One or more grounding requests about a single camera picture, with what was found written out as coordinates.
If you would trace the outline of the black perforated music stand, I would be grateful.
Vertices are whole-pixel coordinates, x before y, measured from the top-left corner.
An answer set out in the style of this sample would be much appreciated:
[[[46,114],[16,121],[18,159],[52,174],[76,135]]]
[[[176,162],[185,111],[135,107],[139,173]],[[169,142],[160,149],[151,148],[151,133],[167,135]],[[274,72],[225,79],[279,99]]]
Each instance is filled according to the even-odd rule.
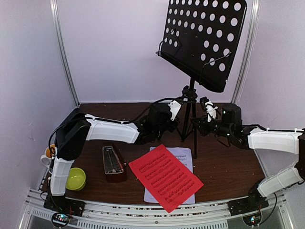
[[[190,77],[183,88],[187,104],[183,130],[184,141],[189,118],[196,117],[198,83],[205,89],[222,93],[227,84],[242,34],[247,3],[244,0],[171,0],[168,3],[163,39],[156,54]]]

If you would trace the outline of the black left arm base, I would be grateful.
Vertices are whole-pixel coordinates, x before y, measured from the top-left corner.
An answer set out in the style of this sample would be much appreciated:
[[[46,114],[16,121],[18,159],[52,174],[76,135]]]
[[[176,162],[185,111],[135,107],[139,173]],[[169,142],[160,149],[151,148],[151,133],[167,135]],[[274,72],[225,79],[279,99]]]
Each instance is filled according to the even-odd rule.
[[[69,199],[65,196],[48,195],[43,207],[66,215],[81,217],[85,208],[85,202]]]

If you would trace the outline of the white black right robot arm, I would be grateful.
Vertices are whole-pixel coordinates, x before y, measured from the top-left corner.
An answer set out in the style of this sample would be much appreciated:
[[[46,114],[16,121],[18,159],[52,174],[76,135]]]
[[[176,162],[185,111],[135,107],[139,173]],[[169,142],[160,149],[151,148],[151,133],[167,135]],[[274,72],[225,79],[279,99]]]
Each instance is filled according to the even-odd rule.
[[[217,118],[217,107],[211,102],[204,105],[206,115],[192,118],[191,122],[202,136],[213,133],[215,137],[225,137],[228,146],[240,149],[264,149],[292,153],[298,160],[280,170],[277,174],[257,182],[249,190],[244,200],[247,210],[255,210],[263,198],[305,180],[305,131],[271,130],[258,124],[244,125],[241,108],[235,104],[222,106],[221,118]]]

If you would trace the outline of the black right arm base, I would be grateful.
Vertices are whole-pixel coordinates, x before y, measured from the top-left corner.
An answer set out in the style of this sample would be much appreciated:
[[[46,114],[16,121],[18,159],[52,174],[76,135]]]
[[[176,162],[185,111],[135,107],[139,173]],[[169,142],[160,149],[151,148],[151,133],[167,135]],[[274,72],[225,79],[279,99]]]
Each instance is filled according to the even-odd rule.
[[[266,197],[262,197],[258,191],[250,191],[248,196],[227,203],[231,216],[258,211],[269,206]]]

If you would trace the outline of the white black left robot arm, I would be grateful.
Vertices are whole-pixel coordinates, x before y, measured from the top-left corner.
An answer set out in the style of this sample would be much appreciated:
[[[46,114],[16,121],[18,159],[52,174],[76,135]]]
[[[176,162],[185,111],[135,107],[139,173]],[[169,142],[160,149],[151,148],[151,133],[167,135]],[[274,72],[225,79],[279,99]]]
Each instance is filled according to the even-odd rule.
[[[51,163],[49,183],[50,204],[58,212],[64,212],[69,204],[64,198],[70,168],[80,156],[84,143],[106,140],[144,145],[161,138],[165,131],[173,132],[178,126],[177,115],[182,105],[177,100],[170,103],[154,103],[148,114],[139,121],[118,121],[74,109],[55,130],[54,157]]]

